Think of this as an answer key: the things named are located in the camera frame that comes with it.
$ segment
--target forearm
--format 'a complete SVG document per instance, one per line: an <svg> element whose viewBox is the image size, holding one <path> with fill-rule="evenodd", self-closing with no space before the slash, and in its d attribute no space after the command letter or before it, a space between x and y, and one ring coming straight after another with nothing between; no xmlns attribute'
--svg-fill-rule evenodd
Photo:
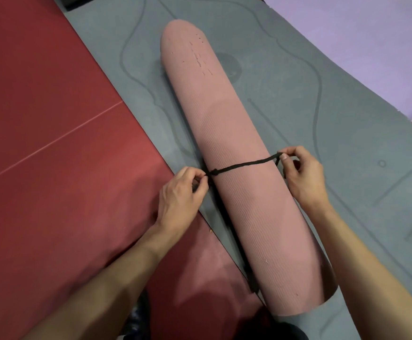
<svg viewBox="0 0 412 340"><path fill-rule="evenodd" d="M115 339L146 282L177 240L155 224L25 339Z"/></svg>
<svg viewBox="0 0 412 340"><path fill-rule="evenodd" d="M363 339L412 339L412 296L329 205L307 211Z"/></svg>

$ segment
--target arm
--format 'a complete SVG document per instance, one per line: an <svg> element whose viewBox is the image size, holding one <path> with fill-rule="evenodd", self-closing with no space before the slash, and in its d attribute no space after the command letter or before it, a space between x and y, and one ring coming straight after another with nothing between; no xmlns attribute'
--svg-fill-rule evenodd
<svg viewBox="0 0 412 340"><path fill-rule="evenodd" d="M322 165L301 146L281 152L288 187L317 230L362 339L411 340L412 296L333 209Z"/></svg>
<svg viewBox="0 0 412 340"><path fill-rule="evenodd" d="M198 180L193 193L192 184ZM207 190L203 171L179 171L160 191L156 223L24 339L116 339L159 262L193 221Z"/></svg>

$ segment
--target purple mat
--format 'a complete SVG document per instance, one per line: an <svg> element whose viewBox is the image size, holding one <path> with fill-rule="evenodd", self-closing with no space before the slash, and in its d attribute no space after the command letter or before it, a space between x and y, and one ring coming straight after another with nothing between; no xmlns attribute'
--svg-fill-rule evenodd
<svg viewBox="0 0 412 340"><path fill-rule="evenodd" d="M412 120L412 0L265 0L334 63Z"/></svg>

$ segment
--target hand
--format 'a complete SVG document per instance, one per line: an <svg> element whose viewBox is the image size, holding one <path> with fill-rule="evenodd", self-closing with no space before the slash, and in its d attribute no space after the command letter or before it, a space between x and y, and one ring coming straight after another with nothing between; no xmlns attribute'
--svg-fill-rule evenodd
<svg viewBox="0 0 412 340"><path fill-rule="evenodd" d="M328 206L329 198L325 188L324 169L320 162L302 146L287 147L278 152L283 153L281 161L288 188L302 209L308 213L317 207ZM290 156L299 158L300 167L294 165Z"/></svg>
<svg viewBox="0 0 412 340"><path fill-rule="evenodd" d="M179 240L195 218L208 188L205 172L193 167L181 169L160 190L156 223Z"/></svg>

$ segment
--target engraved circle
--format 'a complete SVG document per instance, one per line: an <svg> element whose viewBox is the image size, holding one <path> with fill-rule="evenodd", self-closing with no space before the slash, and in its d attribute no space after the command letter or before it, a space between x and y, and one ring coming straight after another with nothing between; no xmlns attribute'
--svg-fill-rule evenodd
<svg viewBox="0 0 412 340"><path fill-rule="evenodd" d="M218 52L216 55L229 81L235 83L242 75L242 67L239 61L234 56L225 52Z"/></svg>

